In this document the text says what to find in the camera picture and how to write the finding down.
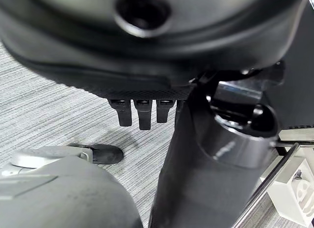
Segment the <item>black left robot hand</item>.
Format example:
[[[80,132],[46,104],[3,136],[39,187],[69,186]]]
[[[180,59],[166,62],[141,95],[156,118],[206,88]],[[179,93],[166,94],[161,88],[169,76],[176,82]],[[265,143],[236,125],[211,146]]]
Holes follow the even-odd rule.
[[[283,80],[308,0],[0,0],[0,38],[43,77],[176,126],[153,228],[230,228],[280,127],[261,99]]]

